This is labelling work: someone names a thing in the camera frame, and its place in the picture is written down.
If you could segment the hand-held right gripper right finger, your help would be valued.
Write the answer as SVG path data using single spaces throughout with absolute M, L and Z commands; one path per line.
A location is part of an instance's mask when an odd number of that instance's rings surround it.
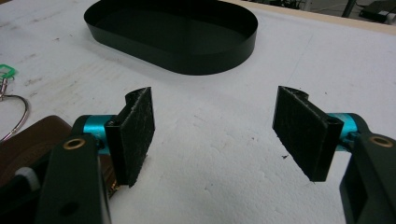
M 368 125 L 355 113 L 325 113 L 309 102 L 307 93 L 280 86 L 273 129 L 308 179 L 324 182 L 334 153 L 351 150 Z

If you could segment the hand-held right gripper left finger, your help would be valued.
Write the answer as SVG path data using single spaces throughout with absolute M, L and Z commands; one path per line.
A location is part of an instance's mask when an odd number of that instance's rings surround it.
M 118 115 L 84 115 L 73 125 L 73 135 L 91 135 L 100 155 L 110 157 L 119 185 L 136 182 L 155 132 L 151 87 L 125 95 Z

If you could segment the black oval tray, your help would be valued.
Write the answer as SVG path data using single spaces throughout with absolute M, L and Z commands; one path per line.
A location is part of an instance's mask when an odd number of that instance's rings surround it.
M 258 30 L 250 10 L 221 0 L 99 0 L 84 21 L 99 43 L 191 76 L 246 61 Z

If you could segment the brown leather wallet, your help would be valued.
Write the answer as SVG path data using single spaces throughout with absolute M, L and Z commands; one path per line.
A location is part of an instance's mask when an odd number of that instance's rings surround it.
M 107 202 L 120 188 L 109 116 L 46 117 L 0 144 L 0 203 Z

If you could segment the wooden table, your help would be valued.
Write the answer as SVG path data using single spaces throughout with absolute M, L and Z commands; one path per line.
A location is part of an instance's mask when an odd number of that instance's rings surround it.
M 241 7 L 253 8 L 259 11 L 265 12 L 273 12 L 280 13 L 288 16 L 294 16 L 299 18 L 304 18 L 312 21 L 323 21 L 327 23 L 333 23 L 338 25 L 344 25 L 354 28 L 359 28 L 363 30 L 388 34 L 388 35 L 396 35 L 396 26 L 382 24 L 382 23 L 373 23 L 368 21 L 357 21 L 352 19 L 334 17 L 329 15 L 322 15 L 318 13 L 306 12 L 301 10 L 283 8 L 283 7 L 273 7 L 268 5 L 262 5 L 258 3 L 251 3 L 243 0 L 221 0 L 223 2 L 228 2 L 232 4 L 236 4 Z

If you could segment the metal stand leg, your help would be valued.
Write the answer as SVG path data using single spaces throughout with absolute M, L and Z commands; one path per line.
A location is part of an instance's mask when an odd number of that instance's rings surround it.
M 343 9 L 342 18 L 351 18 L 355 14 L 359 13 L 358 6 L 357 6 L 358 0 L 346 0 L 346 5 Z

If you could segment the black power adapter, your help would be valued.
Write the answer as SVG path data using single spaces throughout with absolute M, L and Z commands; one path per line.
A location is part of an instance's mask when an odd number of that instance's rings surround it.
M 360 17 L 381 23 L 396 22 L 396 0 L 374 1 L 361 10 Z

